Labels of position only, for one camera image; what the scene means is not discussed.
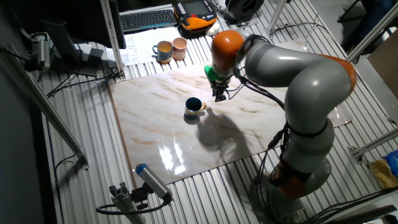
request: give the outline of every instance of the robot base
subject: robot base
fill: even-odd
[[[304,209],[300,199],[289,199],[282,195],[276,187],[271,185],[269,183],[269,174],[264,174],[261,182],[260,189],[259,178],[256,176],[252,180],[249,189],[249,199],[252,201],[253,210],[260,222],[274,223],[270,212],[274,214],[273,216],[277,220],[281,220]],[[264,202],[270,205],[269,210],[264,209]]]

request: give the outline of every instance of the keyboard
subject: keyboard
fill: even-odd
[[[123,32],[146,30],[177,24],[171,9],[121,15]]]

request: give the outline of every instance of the desk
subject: desk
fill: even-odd
[[[246,30],[264,35],[264,28],[271,19],[277,1],[265,1],[257,13],[259,21]],[[316,11],[308,0],[294,0],[287,4],[282,11],[277,26],[284,24],[298,24],[312,22]],[[231,29],[220,20],[221,28]],[[305,38],[311,30],[309,26],[293,27],[274,34],[275,44],[288,42],[297,37]],[[206,63],[211,60],[211,37],[197,36],[188,41],[188,54],[184,61],[172,62],[168,65],[144,63],[125,67],[126,79],[145,77],[155,73]],[[345,58],[345,53],[332,37],[323,31],[315,29],[308,38],[308,51]],[[99,77],[108,74],[107,70],[100,70]],[[45,93],[55,88],[66,74],[52,74],[44,76],[40,82]],[[77,77],[72,83],[82,82],[91,78]],[[120,82],[111,80],[109,84]],[[333,172],[328,181],[316,192],[302,199],[305,213],[298,217],[301,220],[311,217],[330,205],[345,202],[363,195],[375,192],[378,187],[372,181],[365,164],[357,165],[349,157],[346,148],[349,145],[361,147],[373,139],[393,129],[388,121],[381,116],[377,101],[373,100],[368,85],[358,80],[351,96],[345,101],[349,112],[354,116],[352,124],[335,129],[335,143],[327,158],[331,161]],[[95,212],[95,207],[111,203],[108,187],[125,181],[129,189],[133,188],[132,178],[126,155],[124,153],[121,134],[118,129],[115,111],[111,102],[108,87],[104,83],[88,83],[74,86],[72,90],[63,90],[50,101],[58,113],[75,135],[80,145],[87,151],[90,168],[88,171],[74,169],[72,162],[66,162],[58,168],[58,178],[61,187],[61,200],[65,223],[128,223],[124,217],[107,217]],[[71,156],[73,153],[62,141],[59,135],[50,127],[54,146],[55,163]],[[397,149],[396,141],[389,141],[375,150],[365,153],[368,161],[377,159],[393,149]],[[48,151],[49,163],[51,153]],[[169,184],[175,201],[171,206],[161,211],[145,214],[148,223],[258,223],[251,210],[247,198],[251,179],[256,175],[256,169],[264,153],[256,154],[226,166],[202,172],[186,179]],[[266,162],[267,171],[271,171],[277,164],[277,153],[271,153]],[[151,208],[160,204],[157,197],[150,196],[146,203]],[[60,221],[58,201],[57,215]]]

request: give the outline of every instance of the cup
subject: cup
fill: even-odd
[[[199,113],[206,109],[206,103],[202,103],[198,98],[191,97],[185,102],[184,117],[193,120],[199,117]]]
[[[183,37],[177,37],[173,40],[173,58],[175,60],[182,60],[187,53],[187,40]]]
[[[173,47],[169,41],[160,41],[152,47],[152,50],[157,55],[157,60],[160,63],[169,63],[171,61]]]

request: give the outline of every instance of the marble tile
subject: marble tile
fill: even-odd
[[[231,81],[236,88],[239,81]],[[113,102],[132,168],[146,163],[165,183],[264,151],[285,115],[272,100],[243,88],[214,102],[204,65],[111,84]],[[286,88],[268,88],[281,100]],[[197,124],[183,118],[185,101],[207,103]],[[142,180],[135,176],[138,186]]]

